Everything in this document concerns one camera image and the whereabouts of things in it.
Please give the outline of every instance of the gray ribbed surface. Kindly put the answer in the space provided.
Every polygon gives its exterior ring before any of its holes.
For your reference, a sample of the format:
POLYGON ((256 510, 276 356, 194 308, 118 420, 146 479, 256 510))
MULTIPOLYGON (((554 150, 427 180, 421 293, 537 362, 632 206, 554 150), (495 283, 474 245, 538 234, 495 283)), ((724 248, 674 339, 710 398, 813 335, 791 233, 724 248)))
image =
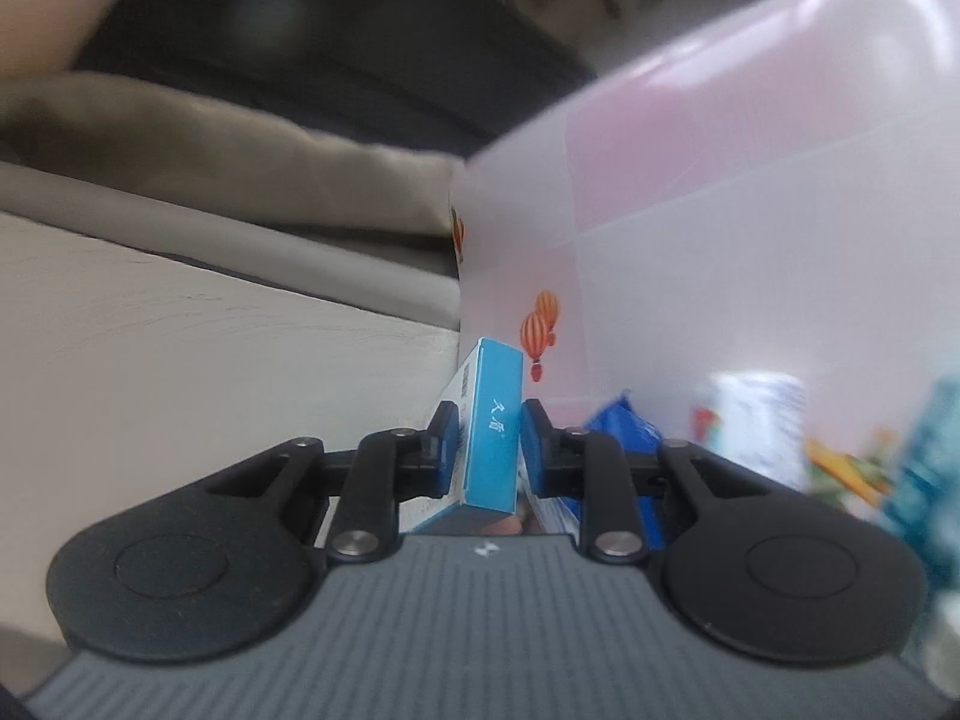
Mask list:
POLYGON ((336 569, 253 650, 164 669, 83 654, 29 702, 41 720, 926 720, 946 705, 894 659, 790 671, 713 647, 640 572, 565 536, 410 536, 336 569))

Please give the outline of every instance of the pink and white plastic surface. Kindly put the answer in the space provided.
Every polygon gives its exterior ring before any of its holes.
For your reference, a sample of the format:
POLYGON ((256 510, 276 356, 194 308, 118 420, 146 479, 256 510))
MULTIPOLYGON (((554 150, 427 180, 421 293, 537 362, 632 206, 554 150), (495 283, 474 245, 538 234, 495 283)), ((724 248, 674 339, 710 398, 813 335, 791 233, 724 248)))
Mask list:
POLYGON ((960 361, 960 0, 763 1, 495 143, 451 199, 462 349, 519 346, 558 295, 525 378, 556 421, 631 389, 685 436, 704 377, 764 368, 857 450, 960 361))

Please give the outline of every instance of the silver screw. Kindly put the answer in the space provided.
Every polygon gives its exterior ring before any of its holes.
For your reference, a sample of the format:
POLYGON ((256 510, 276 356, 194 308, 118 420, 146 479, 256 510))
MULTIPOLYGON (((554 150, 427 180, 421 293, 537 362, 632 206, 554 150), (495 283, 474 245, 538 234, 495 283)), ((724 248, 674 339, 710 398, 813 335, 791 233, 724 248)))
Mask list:
POLYGON ((368 531, 345 531, 335 536, 331 546, 341 555, 362 557, 380 546, 380 539, 368 531))
POLYGON ((630 557, 643 549, 640 536, 630 531, 600 533, 593 545, 608 557, 630 557))

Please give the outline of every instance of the hot air balloon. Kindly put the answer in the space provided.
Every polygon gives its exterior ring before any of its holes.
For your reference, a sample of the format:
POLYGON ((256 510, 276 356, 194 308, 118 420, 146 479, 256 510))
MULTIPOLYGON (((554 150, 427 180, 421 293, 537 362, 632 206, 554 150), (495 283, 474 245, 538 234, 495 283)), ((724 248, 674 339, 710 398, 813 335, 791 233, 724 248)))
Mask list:
POLYGON ((535 382, 538 382, 544 375, 544 369, 541 367, 539 359, 544 354, 549 335, 550 331, 547 329, 546 319, 536 311, 527 314, 520 324, 520 345, 527 356, 534 361, 530 368, 530 378, 535 382))
POLYGON ((560 300, 550 290, 543 290, 536 296, 534 311, 546 320, 546 343, 548 346, 553 346, 557 342, 557 337, 553 334, 553 328, 557 324, 557 319, 560 318, 560 300))
POLYGON ((453 228, 453 248, 457 252, 457 263, 464 264, 464 220, 457 215, 457 209, 450 206, 450 223, 453 228))

